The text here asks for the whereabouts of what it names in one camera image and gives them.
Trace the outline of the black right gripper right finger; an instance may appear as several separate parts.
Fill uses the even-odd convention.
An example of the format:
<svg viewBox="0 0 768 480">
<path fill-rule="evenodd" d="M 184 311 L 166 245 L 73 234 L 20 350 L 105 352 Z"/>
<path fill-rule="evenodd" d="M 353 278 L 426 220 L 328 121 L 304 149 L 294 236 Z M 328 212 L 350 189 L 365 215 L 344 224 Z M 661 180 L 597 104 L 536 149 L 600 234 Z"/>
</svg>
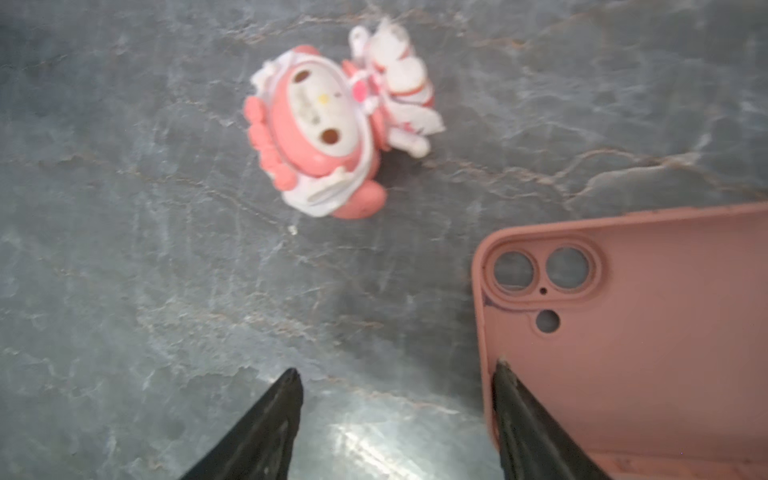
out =
<svg viewBox="0 0 768 480">
<path fill-rule="evenodd" d="M 492 406 L 505 479 L 610 479 L 504 362 L 492 377 Z"/>
</svg>

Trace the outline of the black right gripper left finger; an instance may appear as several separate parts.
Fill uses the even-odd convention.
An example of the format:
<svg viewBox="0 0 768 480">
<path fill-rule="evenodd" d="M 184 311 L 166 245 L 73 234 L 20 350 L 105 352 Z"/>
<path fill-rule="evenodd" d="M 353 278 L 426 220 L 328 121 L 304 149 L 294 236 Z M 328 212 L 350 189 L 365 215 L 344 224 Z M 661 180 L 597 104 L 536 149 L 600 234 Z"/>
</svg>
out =
<svg viewBox="0 0 768 480">
<path fill-rule="evenodd" d="M 303 400 L 289 368 L 182 480 L 287 480 Z"/>
</svg>

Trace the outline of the pink phone case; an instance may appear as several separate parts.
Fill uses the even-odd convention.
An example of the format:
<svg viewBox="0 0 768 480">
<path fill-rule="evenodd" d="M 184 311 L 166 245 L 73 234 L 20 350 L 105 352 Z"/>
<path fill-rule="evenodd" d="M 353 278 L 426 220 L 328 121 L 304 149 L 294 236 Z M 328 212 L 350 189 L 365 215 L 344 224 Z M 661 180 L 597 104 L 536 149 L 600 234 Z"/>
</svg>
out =
<svg viewBox="0 0 768 480">
<path fill-rule="evenodd" d="M 486 423 L 520 382 L 607 474 L 767 475 L 767 206 L 507 228 L 472 263 Z"/>
</svg>

